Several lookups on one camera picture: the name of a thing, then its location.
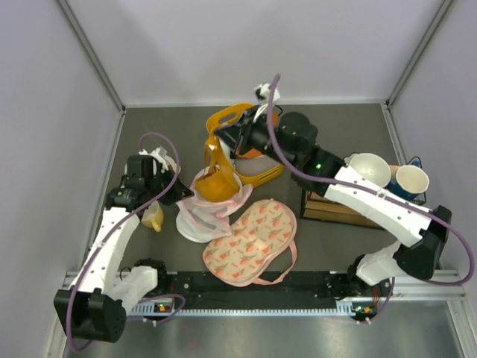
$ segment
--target blue cup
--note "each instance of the blue cup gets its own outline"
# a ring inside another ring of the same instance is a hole
[[[427,188],[429,188],[427,174],[419,166],[407,165],[397,169],[386,189],[410,201],[425,192]]]

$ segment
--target yellow cup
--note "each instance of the yellow cup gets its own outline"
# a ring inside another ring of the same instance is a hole
[[[161,225],[164,222],[164,212],[157,201],[149,205],[142,216],[141,223],[154,229],[157,233],[161,231]]]

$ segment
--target floor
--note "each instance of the floor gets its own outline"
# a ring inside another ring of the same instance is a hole
[[[176,318],[128,323],[115,344],[63,358],[464,358],[445,302],[392,302],[372,324],[351,318]]]
[[[318,127],[318,143],[326,150],[345,157],[353,152],[372,152],[390,164],[397,164],[388,129],[379,104],[300,105],[283,106],[285,112],[298,111]],[[127,110],[109,182],[117,186],[127,157],[137,152],[143,133],[158,131],[177,146],[182,172],[181,181],[190,185],[203,169],[203,144],[207,138],[205,122],[220,107],[170,107]],[[148,150],[164,145],[158,139],[145,142]],[[301,189],[290,179],[286,170],[278,177],[257,188],[248,203],[263,198],[275,198],[286,203],[298,216]],[[140,226],[125,251],[123,266],[138,259],[152,257],[165,261],[169,271],[206,270],[202,260],[203,244],[184,239],[176,230],[177,207],[163,207],[165,222],[160,233]],[[244,210],[232,215],[233,222]],[[383,230],[346,224],[300,220],[297,236],[297,271],[341,271],[360,254],[378,251],[390,245],[394,238]],[[290,265],[285,251],[269,266],[281,271]]]

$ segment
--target wooden crate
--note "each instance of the wooden crate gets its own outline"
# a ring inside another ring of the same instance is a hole
[[[380,227],[360,213],[334,201],[320,197],[316,192],[303,190],[301,217],[325,222],[341,222],[365,227]]]

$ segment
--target white wall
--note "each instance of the white wall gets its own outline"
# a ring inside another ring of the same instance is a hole
[[[386,99],[442,0],[69,0],[127,105]]]
[[[43,357],[118,112],[53,0],[0,11],[0,355]]]
[[[477,253],[477,1],[458,0],[395,107],[409,154],[419,154],[432,204],[453,211],[453,224]],[[451,236],[444,262],[467,272],[467,255]],[[477,308],[477,281],[467,285]]]

